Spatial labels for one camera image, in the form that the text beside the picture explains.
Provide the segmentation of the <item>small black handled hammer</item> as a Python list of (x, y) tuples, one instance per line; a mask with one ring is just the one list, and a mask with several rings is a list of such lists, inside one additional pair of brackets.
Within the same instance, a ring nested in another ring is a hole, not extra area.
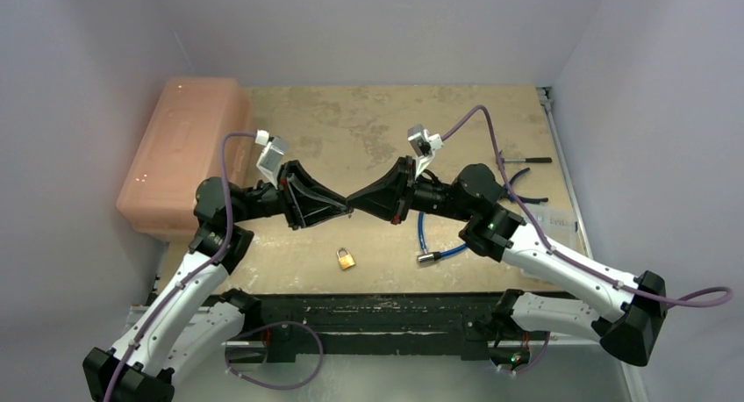
[(504, 164), (550, 164), (553, 162), (550, 156), (505, 157), (502, 153), (499, 153), (497, 160)]

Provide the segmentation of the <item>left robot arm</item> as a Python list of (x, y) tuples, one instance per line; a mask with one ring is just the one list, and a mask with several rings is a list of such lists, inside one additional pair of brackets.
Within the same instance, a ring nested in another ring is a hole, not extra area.
[(352, 212), (297, 161), (279, 168), (276, 183), (251, 188), (211, 177), (197, 187), (196, 201), (197, 232), (166, 288), (110, 348), (93, 348), (83, 360), (93, 400), (170, 401), (218, 345), (261, 331), (261, 303), (244, 291), (228, 291), (197, 315), (247, 253), (254, 234), (241, 221), (282, 215), (297, 230)]

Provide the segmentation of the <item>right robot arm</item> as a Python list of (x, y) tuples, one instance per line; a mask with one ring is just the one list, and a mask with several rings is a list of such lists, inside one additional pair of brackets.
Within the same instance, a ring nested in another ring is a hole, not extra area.
[(570, 294), (561, 300), (509, 292), (492, 315), (499, 335), (569, 334), (599, 343), (624, 363), (648, 365), (668, 311), (660, 300), (666, 294), (661, 276), (609, 268), (549, 239), (499, 203), (504, 186), (484, 164), (469, 164), (450, 184), (414, 175), (412, 158), (401, 157), (382, 178), (350, 195), (348, 203), (393, 225), (404, 221), (409, 210), (460, 220), (465, 226), (458, 235), (470, 251)]

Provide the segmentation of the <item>pink plastic storage box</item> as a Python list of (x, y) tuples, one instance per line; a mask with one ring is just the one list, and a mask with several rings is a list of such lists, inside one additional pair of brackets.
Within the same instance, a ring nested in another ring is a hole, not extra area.
[(165, 84), (116, 202), (132, 229), (186, 239), (198, 227), (199, 184), (219, 176), (227, 133), (253, 130), (253, 106), (237, 80), (172, 77)]

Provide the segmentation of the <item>brass padlock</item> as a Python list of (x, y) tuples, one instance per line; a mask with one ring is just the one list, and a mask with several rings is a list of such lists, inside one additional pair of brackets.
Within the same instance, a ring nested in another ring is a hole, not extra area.
[(351, 269), (356, 265), (353, 255), (347, 248), (338, 248), (336, 251), (337, 260), (342, 270)]

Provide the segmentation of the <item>clear plastic parts box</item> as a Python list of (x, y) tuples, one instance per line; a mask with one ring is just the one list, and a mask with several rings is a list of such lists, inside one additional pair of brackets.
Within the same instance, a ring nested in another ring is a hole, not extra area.
[(532, 205), (530, 212), (545, 232), (548, 228), (563, 228), (573, 233), (578, 232), (578, 222), (571, 211), (549, 205)]

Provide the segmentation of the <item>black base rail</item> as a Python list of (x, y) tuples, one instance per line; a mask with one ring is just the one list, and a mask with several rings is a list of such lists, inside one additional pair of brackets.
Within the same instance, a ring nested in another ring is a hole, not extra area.
[(506, 318), (515, 291), (389, 294), (264, 294), (226, 291), (206, 305), (243, 312), (239, 330), (264, 346), (269, 363), (298, 355), (504, 357), (519, 344), (534, 347), (544, 331), (525, 332)]

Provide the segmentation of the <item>aluminium frame rail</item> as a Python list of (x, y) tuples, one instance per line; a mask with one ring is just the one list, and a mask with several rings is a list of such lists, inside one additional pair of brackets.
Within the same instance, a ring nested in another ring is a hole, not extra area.
[[(554, 142), (555, 152), (562, 169), (562, 175), (569, 194), (569, 200), (576, 217), (577, 231), (583, 246), (583, 250), (589, 258), (592, 258), (593, 252), (586, 233), (585, 224), (583, 222), (582, 210), (576, 196), (574, 182), (569, 172), (569, 165), (563, 152), (563, 146), (554, 120), (553, 99), (550, 96), (551, 89), (551, 87), (537, 87), (536, 93), (538, 99), (540, 100), (540, 105), (544, 111), (547, 125)], [(626, 382), (626, 388), (628, 390), (630, 400), (648, 402), (649, 398), (647, 389), (643, 383), (642, 377), (640, 376), (640, 371), (635, 367), (624, 363), (620, 364), (620, 368), (622, 371), (622, 377), (625, 379)]]

